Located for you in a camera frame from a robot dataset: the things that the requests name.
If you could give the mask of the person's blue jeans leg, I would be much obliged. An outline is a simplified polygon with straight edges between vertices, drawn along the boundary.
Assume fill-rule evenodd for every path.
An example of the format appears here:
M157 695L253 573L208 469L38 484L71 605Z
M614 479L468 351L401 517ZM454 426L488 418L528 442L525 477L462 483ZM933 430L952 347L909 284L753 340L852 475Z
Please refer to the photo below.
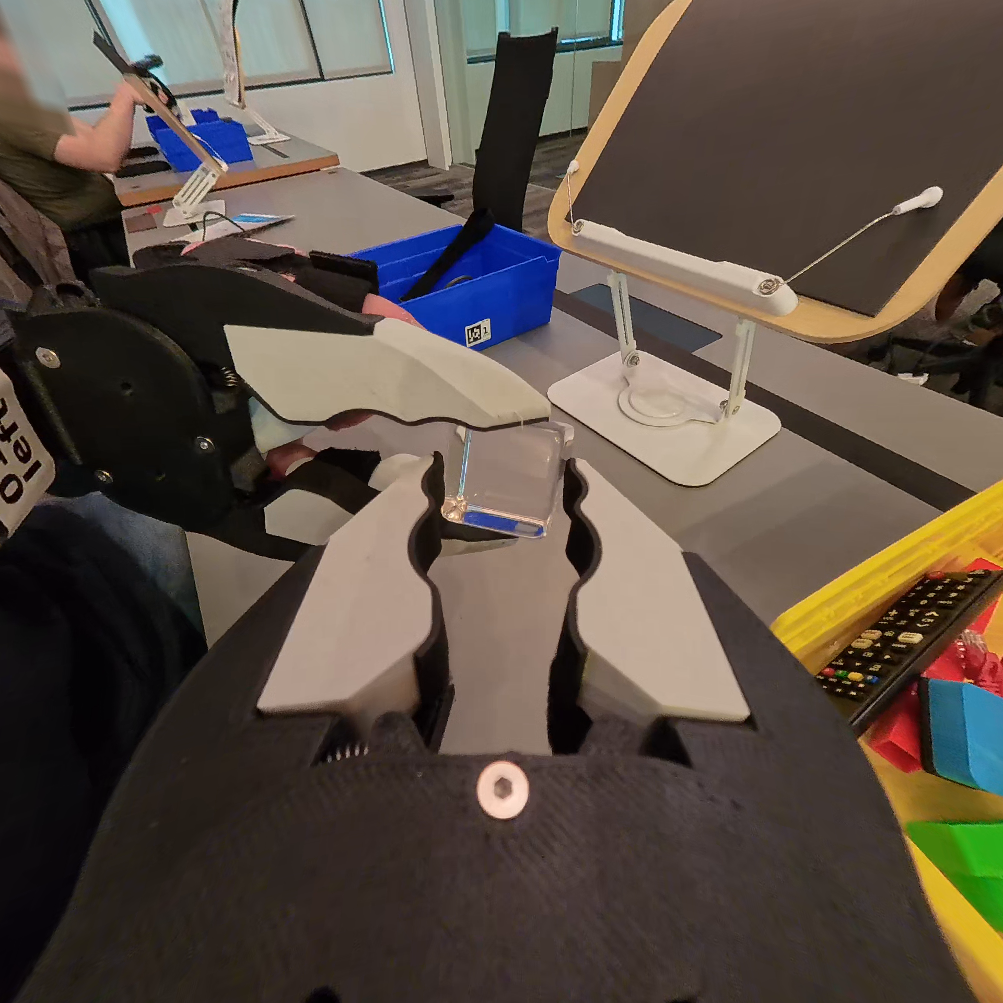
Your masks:
M205 634L190 548L182 529L123 508L101 493L78 497L46 494L35 509L44 506L63 508L102 529L132 555L160 591Z

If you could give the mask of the white stand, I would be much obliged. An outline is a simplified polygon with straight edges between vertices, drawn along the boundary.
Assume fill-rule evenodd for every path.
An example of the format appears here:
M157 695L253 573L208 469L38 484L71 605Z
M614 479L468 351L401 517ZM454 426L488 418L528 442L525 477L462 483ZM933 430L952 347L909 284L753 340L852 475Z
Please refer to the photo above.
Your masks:
M285 144L291 136L279 132L248 103L240 35L236 25L238 1L200 1L209 30L213 34L223 68L223 92L228 104L244 114L257 132L250 132L251 145L272 147Z

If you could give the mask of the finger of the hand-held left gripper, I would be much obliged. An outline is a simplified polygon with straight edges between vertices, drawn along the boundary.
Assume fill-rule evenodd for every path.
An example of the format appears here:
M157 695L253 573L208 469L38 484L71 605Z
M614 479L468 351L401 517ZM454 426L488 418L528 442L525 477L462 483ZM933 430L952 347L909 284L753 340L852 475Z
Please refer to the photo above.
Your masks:
M283 482L263 508L270 537L325 545L349 521L349 501L332 485Z
M545 395L495 359L400 320L381 319L366 335L238 324L225 335L237 374L290 424L354 411L476 430L551 418Z

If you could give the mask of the blue foam eraser block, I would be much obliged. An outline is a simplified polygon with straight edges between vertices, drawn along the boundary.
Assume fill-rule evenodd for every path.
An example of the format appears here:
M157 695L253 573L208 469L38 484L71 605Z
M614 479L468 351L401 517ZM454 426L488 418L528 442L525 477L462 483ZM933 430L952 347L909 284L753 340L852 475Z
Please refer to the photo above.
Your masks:
M1002 796L1002 697L971 682L922 677L923 770Z

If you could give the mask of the tilted book stand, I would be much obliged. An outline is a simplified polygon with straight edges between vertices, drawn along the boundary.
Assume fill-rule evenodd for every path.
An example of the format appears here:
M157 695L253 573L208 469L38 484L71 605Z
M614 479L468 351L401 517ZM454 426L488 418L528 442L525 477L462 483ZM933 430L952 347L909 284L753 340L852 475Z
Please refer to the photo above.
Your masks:
M207 196L229 166L209 154L194 139L189 131L189 126L182 121L179 103L171 96L166 85L155 74L155 69L160 66L159 60L127 62L118 50L97 31L92 35L92 42L111 65L119 70L123 81L141 99L143 106L150 113L162 119L185 145L195 152L201 162L173 197L168 212L173 209L182 219L193 217L195 214L210 208L225 213L223 207L219 208L215 202L209 202Z

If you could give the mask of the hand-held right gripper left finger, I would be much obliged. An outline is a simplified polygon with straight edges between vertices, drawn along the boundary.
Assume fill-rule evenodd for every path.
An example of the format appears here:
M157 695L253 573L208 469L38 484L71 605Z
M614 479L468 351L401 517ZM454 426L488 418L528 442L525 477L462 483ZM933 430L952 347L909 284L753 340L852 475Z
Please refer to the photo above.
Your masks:
M340 716L361 738L389 712L428 744L451 698L440 594L444 459L420 458L332 535L257 709L269 717Z

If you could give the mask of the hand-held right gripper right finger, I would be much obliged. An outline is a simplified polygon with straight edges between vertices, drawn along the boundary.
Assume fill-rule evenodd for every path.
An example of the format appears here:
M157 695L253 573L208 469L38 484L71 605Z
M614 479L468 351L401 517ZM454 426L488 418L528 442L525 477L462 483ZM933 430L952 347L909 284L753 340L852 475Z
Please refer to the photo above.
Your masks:
M683 550L582 459L563 482L577 573L549 673L549 744L581 748L598 720L745 723L748 703Z

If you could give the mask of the black board book stand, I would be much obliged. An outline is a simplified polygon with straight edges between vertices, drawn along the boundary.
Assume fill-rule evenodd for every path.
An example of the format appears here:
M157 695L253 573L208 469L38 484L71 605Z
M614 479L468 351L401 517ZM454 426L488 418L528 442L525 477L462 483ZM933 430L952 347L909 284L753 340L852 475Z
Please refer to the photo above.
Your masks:
M745 402L754 336L882 333L1001 219L1001 2L672 2L636 46L547 226L607 269L619 347L551 403L671 483L779 433ZM640 348L628 277L733 315L728 390Z

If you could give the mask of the yellow plastic bin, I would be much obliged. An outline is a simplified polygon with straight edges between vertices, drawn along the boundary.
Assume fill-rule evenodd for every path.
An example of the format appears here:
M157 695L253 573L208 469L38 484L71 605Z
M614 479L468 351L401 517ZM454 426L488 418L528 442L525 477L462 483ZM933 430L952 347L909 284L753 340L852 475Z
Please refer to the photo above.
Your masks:
M811 673L850 634L875 620L928 570L958 570L975 558L1001 564L1002 483L996 483L817 590L772 624ZM918 772L898 771L861 746L901 826L914 821L1001 821L1001 798ZM958 967L979 1001L1002 1000L1001 935L920 848L907 842L925 895Z

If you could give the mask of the red block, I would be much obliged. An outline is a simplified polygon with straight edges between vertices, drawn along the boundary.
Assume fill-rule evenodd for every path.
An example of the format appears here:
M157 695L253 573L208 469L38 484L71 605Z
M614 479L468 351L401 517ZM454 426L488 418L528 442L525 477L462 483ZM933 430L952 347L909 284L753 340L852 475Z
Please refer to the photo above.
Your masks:
M869 729L866 745L898 771L923 771L921 704L918 683L911 682Z

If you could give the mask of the black remote control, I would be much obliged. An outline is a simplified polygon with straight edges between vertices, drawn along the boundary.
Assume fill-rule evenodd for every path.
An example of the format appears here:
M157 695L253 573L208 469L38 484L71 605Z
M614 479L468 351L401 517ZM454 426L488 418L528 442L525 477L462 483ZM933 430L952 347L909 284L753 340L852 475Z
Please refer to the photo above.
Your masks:
M950 631L964 630L1001 591L1001 570L927 572L851 640L815 679L835 700L868 706L895 692L934 655Z

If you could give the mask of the person's left hand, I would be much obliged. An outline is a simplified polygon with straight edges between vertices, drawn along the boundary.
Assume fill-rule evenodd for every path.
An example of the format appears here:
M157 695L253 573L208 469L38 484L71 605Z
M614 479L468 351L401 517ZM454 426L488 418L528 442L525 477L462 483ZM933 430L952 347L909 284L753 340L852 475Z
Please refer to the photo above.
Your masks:
M183 244L181 258L204 265L257 268L352 313L420 325L405 308L379 294L378 268L369 259L305 252L238 235Z

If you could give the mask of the clear acrylic cube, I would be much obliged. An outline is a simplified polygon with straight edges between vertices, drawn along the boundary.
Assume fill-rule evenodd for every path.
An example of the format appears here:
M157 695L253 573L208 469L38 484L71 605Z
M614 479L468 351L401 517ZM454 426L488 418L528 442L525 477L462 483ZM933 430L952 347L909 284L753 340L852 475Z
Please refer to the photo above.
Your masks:
M574 429L558 421L488 431L456 426L445 452L446 521L537 540L550 528Z

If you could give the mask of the dark cloth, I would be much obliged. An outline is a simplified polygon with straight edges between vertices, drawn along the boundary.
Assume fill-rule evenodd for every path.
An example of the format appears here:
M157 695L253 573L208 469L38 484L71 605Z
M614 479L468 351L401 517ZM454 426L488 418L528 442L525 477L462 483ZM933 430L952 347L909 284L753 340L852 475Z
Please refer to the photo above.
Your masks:
M2 312L27 307L39 290L56 303L99 304L77 280L62 232L1 182Z

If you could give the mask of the blue and white paper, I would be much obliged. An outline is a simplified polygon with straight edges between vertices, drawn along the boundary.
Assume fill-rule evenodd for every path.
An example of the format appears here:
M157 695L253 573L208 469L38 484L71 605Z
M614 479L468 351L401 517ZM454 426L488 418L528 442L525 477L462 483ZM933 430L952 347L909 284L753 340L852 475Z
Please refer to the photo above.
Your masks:
M172 209L168 212L162 222L168 229L181 228L189 234L187 237L182 236L180 239L207 241L220 237L239 236L241 234L272 229L294 219L296 219L294 215L259 213L241 213L230 217L216 209L210 208L185 219L182 219Z

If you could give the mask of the wooden top desk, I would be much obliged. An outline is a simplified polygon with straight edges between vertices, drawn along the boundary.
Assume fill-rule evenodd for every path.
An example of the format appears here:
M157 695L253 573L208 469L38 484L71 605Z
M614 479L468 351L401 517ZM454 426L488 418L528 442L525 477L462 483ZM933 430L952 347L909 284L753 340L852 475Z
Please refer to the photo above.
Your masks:
M232 165L219 178L213 194L340 165L337 154L297 137L280 144L252 145L252 160ZM113 178L112 182L123 207L141 207L172 201L189 177L189 172L169 169L135 178Z

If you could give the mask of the green block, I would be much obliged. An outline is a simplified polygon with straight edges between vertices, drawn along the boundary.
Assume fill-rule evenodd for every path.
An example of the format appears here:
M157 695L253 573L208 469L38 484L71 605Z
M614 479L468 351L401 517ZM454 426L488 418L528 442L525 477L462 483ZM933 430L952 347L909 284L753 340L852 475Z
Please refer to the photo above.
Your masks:
M1002 822L912 821L907 833L955 889L1002 933Z

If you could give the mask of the blue plastic bin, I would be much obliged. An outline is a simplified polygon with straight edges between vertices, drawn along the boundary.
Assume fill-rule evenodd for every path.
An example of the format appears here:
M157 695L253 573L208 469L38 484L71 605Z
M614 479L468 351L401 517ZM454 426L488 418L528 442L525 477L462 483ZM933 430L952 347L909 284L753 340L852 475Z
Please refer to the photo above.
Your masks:
M468 348L493 347L547 324L561 249L504 227L451 264L428 293L404 301L461 229L423 232L352 256L375 263L383 298L425 329Z
M244 125L238 120L223 119L211 108L193 110L194 125L188 127L194 139L214 157L232 166L253 161L254 154ZM200 165L195 152L188 148L168 124L156 115L145 118L154 143L177 172L191 172Z

